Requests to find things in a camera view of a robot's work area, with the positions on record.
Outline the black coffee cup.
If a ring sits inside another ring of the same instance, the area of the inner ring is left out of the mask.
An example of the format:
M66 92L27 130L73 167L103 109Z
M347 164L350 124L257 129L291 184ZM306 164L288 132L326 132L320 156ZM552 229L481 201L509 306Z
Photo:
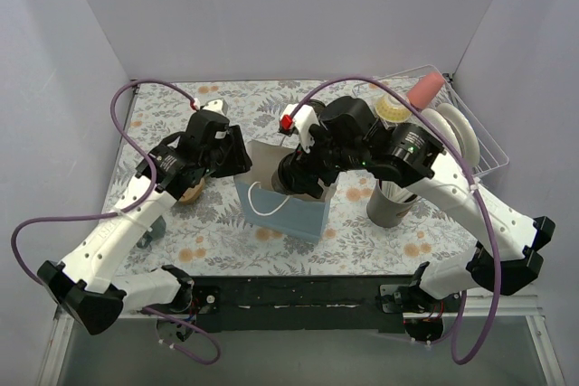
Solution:
M306 105L313 108L317 117L319 117L323 110L326 108L326 104L318 99L310 99Z
M295 174L292 168L293 154L285 155L271 176L272 189L278 193L296 193Z

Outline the light blue paper bag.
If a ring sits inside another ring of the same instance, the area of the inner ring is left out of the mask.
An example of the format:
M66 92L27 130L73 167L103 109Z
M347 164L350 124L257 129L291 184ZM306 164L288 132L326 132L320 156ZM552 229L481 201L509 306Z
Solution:
M323 186L319 199L306 194L278 193L272 187L271 178L281 158L288 155L291 149L257 140L250 141L246 149L252 160L252 168L233 178L245 220L253 225L317 243L326 228L337 184Z

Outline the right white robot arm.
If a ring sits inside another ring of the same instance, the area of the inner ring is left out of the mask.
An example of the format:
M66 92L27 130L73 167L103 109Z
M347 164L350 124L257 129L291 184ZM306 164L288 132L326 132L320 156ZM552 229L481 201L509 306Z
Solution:
M395 303L426 312L474 287L511 296L538 277L543 264L538 252L551 240L555 223L516 212L467 179L428 129L412 123L386 127L363 100L344 96L320 112L288 105L280 132L299 136L298 147L277 169L285 194L318 199L339 174L366 170L434 204L476 239L460 255L422 264Z

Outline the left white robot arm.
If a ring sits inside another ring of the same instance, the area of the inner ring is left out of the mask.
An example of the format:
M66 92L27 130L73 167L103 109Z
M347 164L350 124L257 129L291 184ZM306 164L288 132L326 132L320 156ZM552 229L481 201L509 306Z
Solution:
M89 334L104 332L123 312L147 306L184 313L192 305L193 280L180 268L168 265L125 277L116 272L188 189L207 176L244 174L251 167L240 127L223 113L203 107L189 118L185 130L166 137L145 155L111 217L63 259L45 261L38 278Z

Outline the yellow patterned bowl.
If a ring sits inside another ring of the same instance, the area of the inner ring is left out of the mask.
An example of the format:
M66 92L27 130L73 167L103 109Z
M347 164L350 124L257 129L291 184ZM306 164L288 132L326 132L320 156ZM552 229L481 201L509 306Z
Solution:
M375 100L375 114L385 123L400 124L407 121L412 112L397 98L385 93Z

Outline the brown cardboard cup sleeves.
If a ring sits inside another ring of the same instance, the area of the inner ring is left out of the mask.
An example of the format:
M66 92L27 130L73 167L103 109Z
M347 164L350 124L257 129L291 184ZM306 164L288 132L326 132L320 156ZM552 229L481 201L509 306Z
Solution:
M202 179L199 182L199 184L197 184L195 187L188 188L183 193L183 195L178 200L178 202L185 204L185 205L193 204L201 196L201 193L203 192L204 187L205 187L205 180Z

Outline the grey cup with straws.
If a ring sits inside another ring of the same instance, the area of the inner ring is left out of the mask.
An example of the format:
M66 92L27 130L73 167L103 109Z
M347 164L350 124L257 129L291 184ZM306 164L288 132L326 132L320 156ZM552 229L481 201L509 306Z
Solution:
M377 182L366 205L366 214L375 225L393 228L402 222L417 200L418 196L412 194L407 201L392 201L383 193L380 183Z

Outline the pink plastic cup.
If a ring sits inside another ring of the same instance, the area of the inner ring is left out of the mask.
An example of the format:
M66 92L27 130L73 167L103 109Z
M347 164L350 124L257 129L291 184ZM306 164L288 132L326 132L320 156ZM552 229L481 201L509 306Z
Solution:
M445 79L439 72L430 72L419 79L419 81L407 92L406 96L408 101L414 108L423 110L429 106L431 101L444 86L444 83Z

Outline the floral tablecloth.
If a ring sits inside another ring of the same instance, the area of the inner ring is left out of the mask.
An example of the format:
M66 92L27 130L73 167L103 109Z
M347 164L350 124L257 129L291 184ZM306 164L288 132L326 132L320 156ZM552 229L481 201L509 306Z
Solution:
M190 97L222 99L245 140L293 147L296 139L278 132L279 114L315 87L313 80L181 83L176 89L142 84L128 92L124 126L148 150L185 128ZM248 223L233 179L210 179L193 204L165 214L165 236L132 249L118 274L163 265L194 276L409 274L425 261L439 262L474 245L467 231L426 201L417 202L395 228L374 225L365 211L374 187L364 171L342 174L321 238L310 242Z

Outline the white paper cup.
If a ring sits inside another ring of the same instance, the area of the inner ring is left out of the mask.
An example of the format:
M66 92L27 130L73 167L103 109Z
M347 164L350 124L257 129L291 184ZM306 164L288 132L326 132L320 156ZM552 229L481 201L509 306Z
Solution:
M166 221L160 216L143 234L136 246L140 249L147 249L154 241L160 240L166 233Z

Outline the back white plate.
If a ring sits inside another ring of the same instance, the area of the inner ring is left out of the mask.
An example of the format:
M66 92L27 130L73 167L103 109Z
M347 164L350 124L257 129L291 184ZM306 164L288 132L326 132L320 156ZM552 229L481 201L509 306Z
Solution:
M436 108L458 134L458 141L463 158L471 168L476 167L480 160L479 140L467 118L452 104L441 103Z

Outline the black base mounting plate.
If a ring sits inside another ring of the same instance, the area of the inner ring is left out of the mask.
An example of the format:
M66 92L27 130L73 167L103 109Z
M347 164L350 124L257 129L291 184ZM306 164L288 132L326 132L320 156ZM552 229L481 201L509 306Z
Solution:
M391 295L409 275L195 277L195 324L231 331L374 330L402 334L402 309Z

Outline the aluminium frame rail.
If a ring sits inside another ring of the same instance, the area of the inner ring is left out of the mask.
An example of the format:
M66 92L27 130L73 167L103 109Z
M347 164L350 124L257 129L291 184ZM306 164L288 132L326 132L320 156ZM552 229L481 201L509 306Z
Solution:
M564 377L532 303L501 309L478 355L465 365L450 346L412 343L372 331L221 333L214 349L194 336L183 351L158 338L154 318L121 318L87 334L67 315L54 322L41 385L561 385Z

